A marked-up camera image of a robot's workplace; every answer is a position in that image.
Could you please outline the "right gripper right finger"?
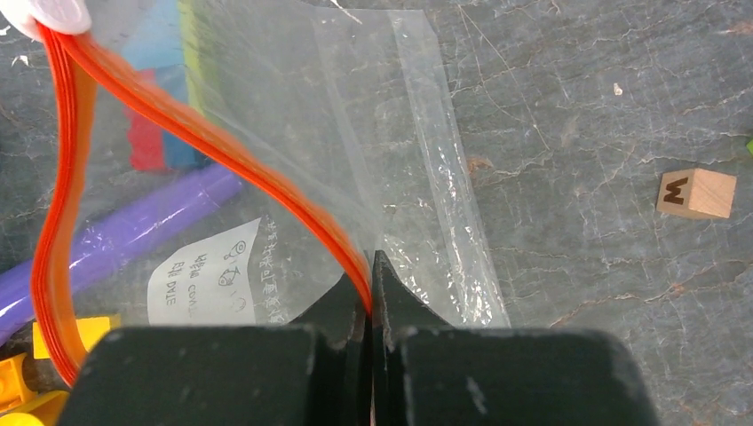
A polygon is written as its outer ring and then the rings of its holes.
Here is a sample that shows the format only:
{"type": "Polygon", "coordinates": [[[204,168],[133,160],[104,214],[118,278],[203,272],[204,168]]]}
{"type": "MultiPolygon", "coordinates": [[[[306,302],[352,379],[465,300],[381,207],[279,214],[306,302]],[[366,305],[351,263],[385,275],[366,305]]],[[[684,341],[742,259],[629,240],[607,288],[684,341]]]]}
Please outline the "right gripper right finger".
{"type": "Polygon", "coordinates": [[[378,425],[656,425],[640,369],[583,328],[453,327],[377,251],[372,269],[378,425]]]}

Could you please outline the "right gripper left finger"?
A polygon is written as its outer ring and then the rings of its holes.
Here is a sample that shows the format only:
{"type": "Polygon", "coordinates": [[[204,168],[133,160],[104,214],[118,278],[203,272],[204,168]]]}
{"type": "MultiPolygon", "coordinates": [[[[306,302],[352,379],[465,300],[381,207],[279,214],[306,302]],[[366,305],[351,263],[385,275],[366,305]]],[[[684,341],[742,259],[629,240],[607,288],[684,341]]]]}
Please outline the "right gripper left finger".
{"type": "Polygon", "coordinates": [[[367,425],[367,321],[340,279],[289,324],[125,327],[92,350],[61,425],[367,425]]]}

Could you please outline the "clear orange zip bag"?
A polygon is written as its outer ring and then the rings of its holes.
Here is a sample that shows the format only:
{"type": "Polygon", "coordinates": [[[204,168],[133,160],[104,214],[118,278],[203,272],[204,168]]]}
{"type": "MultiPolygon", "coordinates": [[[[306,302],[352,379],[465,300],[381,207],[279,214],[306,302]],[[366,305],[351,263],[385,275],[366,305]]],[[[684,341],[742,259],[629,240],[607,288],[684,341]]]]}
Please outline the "clear orange zip bag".
{"type": "Polygon", "coordinates": [[[439,37],[425,10],[305,1],[90,1],[55,57],[1,25],[1,340],[32,337],[42,236],[58,322],[88,223],[211,165],[247,185],[251,323],[289,324],[377,251],[448,324],[507,327],[439,37]]]}

